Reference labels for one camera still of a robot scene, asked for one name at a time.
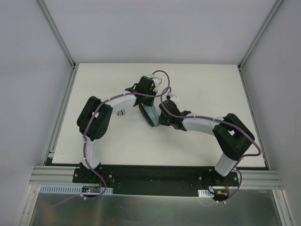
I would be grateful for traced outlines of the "black glasses case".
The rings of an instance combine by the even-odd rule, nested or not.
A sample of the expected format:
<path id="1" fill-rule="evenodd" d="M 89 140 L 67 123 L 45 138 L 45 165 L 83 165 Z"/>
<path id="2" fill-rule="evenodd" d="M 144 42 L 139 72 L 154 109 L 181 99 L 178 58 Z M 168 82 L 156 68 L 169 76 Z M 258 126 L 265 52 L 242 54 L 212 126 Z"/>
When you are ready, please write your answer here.
<path id="1" fill-rule="evenodd" d="M 159 125 L 159 114 L 155 106 L 146 106 L 144 104 L 139 104 L 139 110 L 143 118 L 151 127 L 156 127 Z"/>

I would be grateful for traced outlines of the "metal frame clear glasses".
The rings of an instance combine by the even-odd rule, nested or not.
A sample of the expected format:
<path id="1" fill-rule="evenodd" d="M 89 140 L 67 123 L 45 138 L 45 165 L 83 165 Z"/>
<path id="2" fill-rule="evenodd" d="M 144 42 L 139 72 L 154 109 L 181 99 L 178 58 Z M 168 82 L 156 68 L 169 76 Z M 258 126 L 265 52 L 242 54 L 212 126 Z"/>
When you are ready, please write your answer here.
<path id="1" fill-rule="evenodd" d="M 116 112 L 116 114 L 117 114 L 118 116 L 123 116 L 123 115 L 125 115 L 125 113 L 126 113 L 126 111 L 125 111 L 124 109 L 119 110 L 119 111 Z"/>

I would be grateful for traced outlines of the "light blue cloth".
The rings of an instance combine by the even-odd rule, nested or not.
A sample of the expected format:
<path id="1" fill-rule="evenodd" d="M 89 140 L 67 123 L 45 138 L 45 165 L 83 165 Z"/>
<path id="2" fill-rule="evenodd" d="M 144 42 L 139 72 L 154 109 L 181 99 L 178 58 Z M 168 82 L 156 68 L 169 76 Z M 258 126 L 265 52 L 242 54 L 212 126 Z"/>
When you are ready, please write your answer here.
<path id="1" fill-rule="evenodd" d="M 146 113 L 148 114 L 148 116 L 150 117 L 151 121 L 154 124 L 154 127 L 159 125 L 159 115 L 158 112 L 156 110 L 155 106 L 146 106 L 145 107 Z"/>

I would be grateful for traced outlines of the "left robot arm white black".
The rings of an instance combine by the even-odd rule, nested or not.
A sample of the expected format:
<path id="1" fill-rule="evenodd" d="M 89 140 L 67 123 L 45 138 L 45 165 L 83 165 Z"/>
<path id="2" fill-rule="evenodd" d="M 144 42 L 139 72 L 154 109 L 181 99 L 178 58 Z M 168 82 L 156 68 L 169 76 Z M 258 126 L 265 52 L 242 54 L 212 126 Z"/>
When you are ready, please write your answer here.
<path id="1" fill-rule="evenodd" d="M 154 98 L 162 80 L 158 77 L 143 76 L 138 83 L 125 89 L 122 94 L 100 100 L 91 96 L 86 102 L 82 112 L 77 119 L 79 132 L 82 134 L 83 160 L 81 161 L 85 170 L 83 178 L 89 183 L 95 183 L 99 179 L 100 139 L 107 132 L 111 116 L 126 108 L 138 106 L 139 110 L 151 127 L 159 125 L 159 115 L 154 107 Z"/>

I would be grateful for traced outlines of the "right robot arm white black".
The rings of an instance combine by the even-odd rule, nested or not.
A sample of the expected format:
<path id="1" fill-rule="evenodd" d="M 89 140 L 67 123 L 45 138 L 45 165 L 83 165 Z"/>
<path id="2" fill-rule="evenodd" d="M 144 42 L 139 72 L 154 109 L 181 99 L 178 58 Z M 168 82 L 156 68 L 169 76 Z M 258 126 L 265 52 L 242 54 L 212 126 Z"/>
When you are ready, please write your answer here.
<path id="1" fill-rule="evenodd" d="M 212 182 L 217 186 L 222 186 L 228 181 L 228 174 L 255 141 L 252 132 L 233 113 L 213 118 L 191 111 L 180 112 L 172 100 L 161 102 L 159 108 L 161 125 L 171 126 L 176 130 L 201 132 L 216 138 L 222 150 L 212 173 Z"/>

